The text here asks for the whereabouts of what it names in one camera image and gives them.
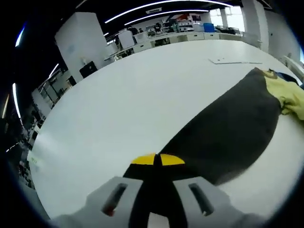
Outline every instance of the white cabinet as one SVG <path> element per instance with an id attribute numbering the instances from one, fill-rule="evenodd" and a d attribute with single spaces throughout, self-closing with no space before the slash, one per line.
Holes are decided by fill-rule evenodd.
<path id="1" fill-rule="evenodd" d="M 205 39 L 205 36 L 204 36 L 204 33 L 202 33 L 202 34 L 190 34 L 190 35 L 187 35 L 187 39 L 188 39 L 188 41 L 202 40 L 202 39 Z"/>
<path id="2" fill-rule="evenodd" d="M 205 39 L 219 39 L 219 34 L 205 32 Z"/>
<path id="3" fill-rule="evenodd" d="M 133 51 L 134 51 L 134 53 L 137 53 L 137 52 L 141 52 L 141 51 L 144 51 L 144 50 L 147 50 L 147 49 L 150 49 L 150 48 L 152 48 L 152 43 L 151 42 L 145 42 L 145 43 L 138 44 L 138 45 L 134 46 Z"/>

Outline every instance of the yellow cloth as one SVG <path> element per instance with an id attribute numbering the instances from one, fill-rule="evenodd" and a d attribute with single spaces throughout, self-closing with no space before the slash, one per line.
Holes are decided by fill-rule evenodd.
<path id="1" fill-rule="evenodd" d="M 294 82 L 279 78 L 273 72 L 264 71 L 264 75 L 267 90 L 280 101 L 282 114 L 294 112 L 300 120 L 304 120 L 304 90 Z"/>

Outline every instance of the white drawer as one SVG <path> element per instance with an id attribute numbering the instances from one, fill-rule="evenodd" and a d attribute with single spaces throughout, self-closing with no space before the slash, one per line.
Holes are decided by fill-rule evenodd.
<path id="1" fill-rule="evenodd" d="M 219 39 L 218 33 L 205 33 L 205 39 Z"/>
<path id="2" fill-rule="evenodd" d="M 188 41 L 191 40 L 201 40 L 201 39 L 205 39 L 204 34 L 191 34 L 191 35 L 187 35 Z"/>
<path id="3" fill-rule="evenodd" d="M 134 53 L 137 53 L 137 52 L 141 52 L 141 51 L 144 51 L 144 50 L 147 50 L 150 48 L 152 48 L 151 42 L 146 42 L 146 43 L 134 46 L 133 51 L 134 51 Z"/>

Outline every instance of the white table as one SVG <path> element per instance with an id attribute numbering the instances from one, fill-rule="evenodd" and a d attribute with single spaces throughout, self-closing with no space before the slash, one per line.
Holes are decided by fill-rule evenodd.
<path id="1" fill-rule="evenodd" d="M 215 65 L 209 58 L 263 64 Z M 152 48 L 114 62 L 76 84 L 53 108 L 35 141 L 32 178 L 51 218 L 80 209 L 86 196 L 122 176 L 137 156 L 159 152 L 196 114 L 252 68 L 293 73 L 240 41 L 199 40 Z M 269 217 L 296 183 L 304 127 L 280 116 L 261 157 L 220 188 L 243 212 Z"/>

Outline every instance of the ceiling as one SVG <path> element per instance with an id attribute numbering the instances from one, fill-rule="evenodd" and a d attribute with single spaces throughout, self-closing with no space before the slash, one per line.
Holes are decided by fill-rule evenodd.
<path id="1" fill-rule="evenodd" d="M 59 63 L 65 66 L 63 59 L 55 45 L 54 35 L 63 23 L 75 12 L 95 12 L 104 33 L 110 35 L 124 28 L 124 23 L 146 15 L 146 10 L 162 7 L 163 11 L 202 9 L 211 10 L 224 8 L 218 4 L 204 2 L 174 2 L 151 6 L 123 15 L 107 24 L 104 22 L 119 13 L 132 8 L 157 2 L 160 0 L 137 1 L 107 1 L 101 0 L 52 0 L 52 1 L 14 1 L 10 2 L 8 11 L 12 17 L 5 28 L 7 39 L 6 48 L 9 49 L 4 66 L 5 76 L 2 77 L 1 87 L 11 88 L 16 82 L 24 91 L 31 92 L 47 79 L 48 75 Z M 218 0 L 231 5 L 241 5 L 241 0 Z M 265 7 L 265 0 L 259 0 Z M 15 47 L 18 34 L 25 26 L 20 45 Z"/>

